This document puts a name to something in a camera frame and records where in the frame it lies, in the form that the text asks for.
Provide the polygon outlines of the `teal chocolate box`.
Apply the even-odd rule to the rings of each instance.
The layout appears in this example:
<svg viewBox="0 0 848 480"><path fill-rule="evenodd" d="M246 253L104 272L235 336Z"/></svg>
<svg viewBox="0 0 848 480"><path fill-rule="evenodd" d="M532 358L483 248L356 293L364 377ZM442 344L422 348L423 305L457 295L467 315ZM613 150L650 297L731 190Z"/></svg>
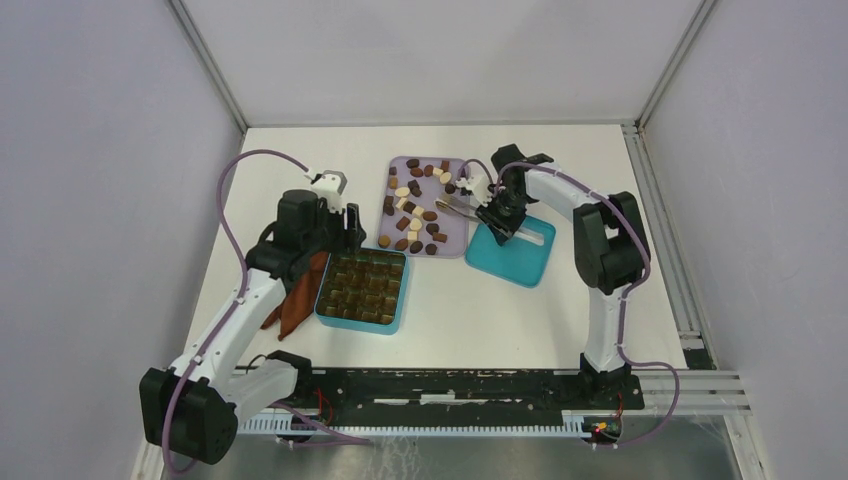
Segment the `teal chocolate box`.
<svg viewBox="0 0 848 480"><path fill-rule="evenodd" d="M328 258L314 314L328 327L393 335L401 324L410 261L398 251L363 248Z"/></svg>

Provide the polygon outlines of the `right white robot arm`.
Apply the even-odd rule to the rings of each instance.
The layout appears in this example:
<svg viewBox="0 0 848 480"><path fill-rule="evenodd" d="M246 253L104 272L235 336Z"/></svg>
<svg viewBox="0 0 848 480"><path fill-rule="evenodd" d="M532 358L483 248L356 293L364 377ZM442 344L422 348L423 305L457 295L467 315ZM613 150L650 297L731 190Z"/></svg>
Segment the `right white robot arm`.
<svg viewBox="0 0 848 480"><path fill-rule="evenodd" d="M650 274L638 202L627 191L604 195L559 169L550 156L526 156L514 144L498 148L491 161L498 178L475 215L498 249L517 250L530 204L545 204L572 225L574 264L590 297L577 392L585 405L602 408L630 374L622 352L627 296Z"/></svg>

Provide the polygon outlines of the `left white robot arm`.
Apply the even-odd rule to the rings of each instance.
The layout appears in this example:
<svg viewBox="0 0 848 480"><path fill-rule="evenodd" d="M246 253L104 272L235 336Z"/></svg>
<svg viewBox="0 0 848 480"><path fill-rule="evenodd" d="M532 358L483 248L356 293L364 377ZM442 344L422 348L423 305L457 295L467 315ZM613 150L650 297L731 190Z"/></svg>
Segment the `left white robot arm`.
<svg viewBox="0 0 848 480"><path fill-rule="evenodd" d="M239 427L272 403L306 405L314 381L298 356L272 354L238 375L239 360L261 325L310 270L319 253L357 252L366 238L355 203L328 195L285 192L274 222L247 252L238 252L239 283L200 337L165 369L149 369L139 385L145 439L165 452L213 465Z"/></svg>

